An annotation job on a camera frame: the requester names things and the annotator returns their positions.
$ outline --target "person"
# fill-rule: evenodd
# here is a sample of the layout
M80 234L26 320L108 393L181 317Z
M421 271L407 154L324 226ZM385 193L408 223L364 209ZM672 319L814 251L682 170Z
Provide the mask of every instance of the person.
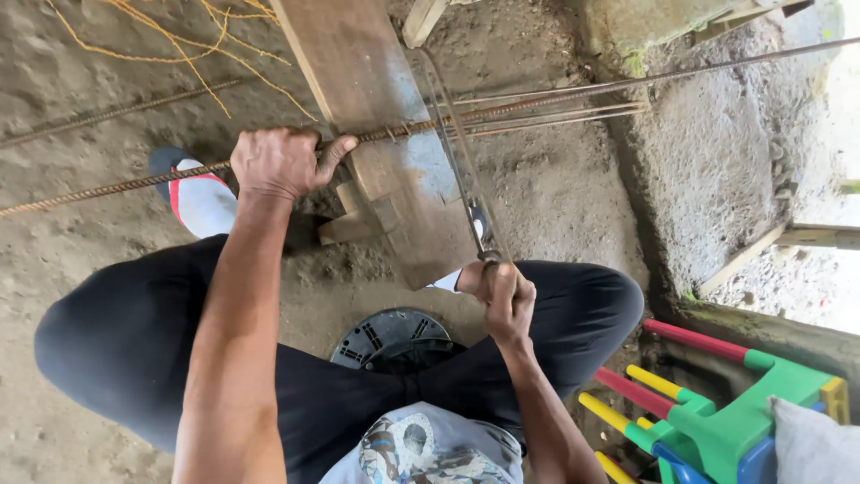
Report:
M414 375L277 344L292 205L358 144L340 137L317 160L318 141L295 127L242 133L238 199L216 177L158 187L204 238L98 270L54 303L35 333L43 375L175 452L174 482L515 483L527 450L542 484L606 483L562 398L642 316L641 290L615 270L466 266L449 289L485 305L489 336ZM158 170L199 165L177 148L150 157Z

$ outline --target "left hand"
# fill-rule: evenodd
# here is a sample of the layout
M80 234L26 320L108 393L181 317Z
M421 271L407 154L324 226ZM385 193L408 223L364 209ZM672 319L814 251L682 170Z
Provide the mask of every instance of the left hand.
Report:
M337 164L359 141L341 136L317 162L314 150L319 140L320 133L306 127L243 131L230 155L240 193L293 202L330 182Z

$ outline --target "forearm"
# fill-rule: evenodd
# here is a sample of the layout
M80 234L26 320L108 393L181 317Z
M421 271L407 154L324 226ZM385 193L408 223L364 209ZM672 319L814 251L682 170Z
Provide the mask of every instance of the forearm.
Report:
M283 199L240 195L194 338L186 409L274 404L280 255L291 210Z
M542 484L606 483L606 475L538 366L531 339L500 347L517 395L531 467Z

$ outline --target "hand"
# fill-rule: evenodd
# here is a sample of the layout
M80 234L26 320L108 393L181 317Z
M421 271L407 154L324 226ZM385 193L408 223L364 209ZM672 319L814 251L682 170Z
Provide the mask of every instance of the hand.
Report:
M469 287L460 290L476 289L475 297L487 305L487 332L500 348L526 341L538 295L535 285L525 279L513 264L479 264L465 268L460 275L463 279L463 273L466 274L464 282L474 282L474 278L469 278L480 267L478 284L467 283Z
M309 128L279 127L243 131L230 164L244 194L284 198L290 202L331 181L335 167L359 141L341 136L316 161L320 133Z

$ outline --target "leg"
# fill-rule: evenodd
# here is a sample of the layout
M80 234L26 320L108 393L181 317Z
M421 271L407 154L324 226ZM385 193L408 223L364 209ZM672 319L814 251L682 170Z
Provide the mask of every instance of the leg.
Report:
M537 287L529 333L537 361L565 398L633 331L642 317L642 291L624 274L594 264L520 262L517 267ZM511 379L491 338L422 372L419 383L424 401L496 424L522 440Z
M173 451L194 334L226 238L99 270L51 306L35 336L45 377L93 412ZM318 482L373 421L407 402L400 379L284 345L276 365L279 431L293 484Z

